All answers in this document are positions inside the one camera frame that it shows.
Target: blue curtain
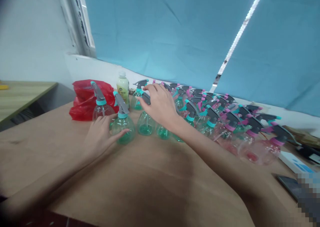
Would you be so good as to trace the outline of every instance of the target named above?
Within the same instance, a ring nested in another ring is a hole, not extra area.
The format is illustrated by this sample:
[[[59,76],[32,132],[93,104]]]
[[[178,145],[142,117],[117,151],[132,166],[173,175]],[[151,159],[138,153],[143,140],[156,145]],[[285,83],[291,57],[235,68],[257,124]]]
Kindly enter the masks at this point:
[[[86,0],[97,58],[209,90],[254,0]]]
[[[261,0],[216,88],[320,116],[320,0]]]

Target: wooden table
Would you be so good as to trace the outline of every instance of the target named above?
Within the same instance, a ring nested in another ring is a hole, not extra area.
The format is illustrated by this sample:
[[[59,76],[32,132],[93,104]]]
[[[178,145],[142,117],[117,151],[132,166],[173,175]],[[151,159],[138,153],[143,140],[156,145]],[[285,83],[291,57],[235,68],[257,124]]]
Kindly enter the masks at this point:
[[[1,81],[8,90],[0,90],[0,123],[11,119],[48,93],[56,82]]]
[[[5,196],[77,152],[90,123],[72,121],[71,107],[66,104],[0,133]],[[135,123],[140,113],[130,113]],[[297,212],[296,202],[271,175],[294,177],[285,164],[248,164],[291,213]],[[137,134],[128,145],[116,146],[50,210],[98,226],[253,226],[241,198],[190,147],[155,135]]]

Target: white bottle cap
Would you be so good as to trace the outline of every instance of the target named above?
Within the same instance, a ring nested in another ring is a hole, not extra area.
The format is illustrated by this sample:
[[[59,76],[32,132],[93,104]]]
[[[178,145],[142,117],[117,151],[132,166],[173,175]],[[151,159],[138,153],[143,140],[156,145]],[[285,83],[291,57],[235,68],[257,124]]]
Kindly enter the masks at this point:
[[[119,71],[119,76],[125,77],[126,76],[126,72],[125,71]]]

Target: person's left hand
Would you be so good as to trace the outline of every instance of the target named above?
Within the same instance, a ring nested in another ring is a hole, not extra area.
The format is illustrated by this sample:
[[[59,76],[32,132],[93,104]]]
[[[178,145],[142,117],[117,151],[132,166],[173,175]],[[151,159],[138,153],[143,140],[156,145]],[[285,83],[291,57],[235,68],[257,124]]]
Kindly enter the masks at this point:
[[[93,121],[84,140],[84,155],[96,159],[101,156],[114,142],[121,138],[129,129],[124,129],[116,135],[111,135],[109,125],[116,114],[99,116]]]

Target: hand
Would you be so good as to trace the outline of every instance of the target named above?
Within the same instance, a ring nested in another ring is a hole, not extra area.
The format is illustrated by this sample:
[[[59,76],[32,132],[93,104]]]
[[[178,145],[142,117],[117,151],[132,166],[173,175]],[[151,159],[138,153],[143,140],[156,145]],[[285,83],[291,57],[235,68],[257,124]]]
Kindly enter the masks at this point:
[[[157,83],[147,85],[143,89],[149,91],[151,105],[147,105],[141,97],[137,97],[142,108],[156,122],[171,131],[176,120],[180,117],[171,94],[163,85]]]
[[[129,129],[124,129],[116,135],[111,135],[109,125],[112,119],[117,117],[116,114],[99,116],[96,121],[92,122],[88,134],[84,140],[84,155],[90,158],[101,156],[114,142],[120,139]]]

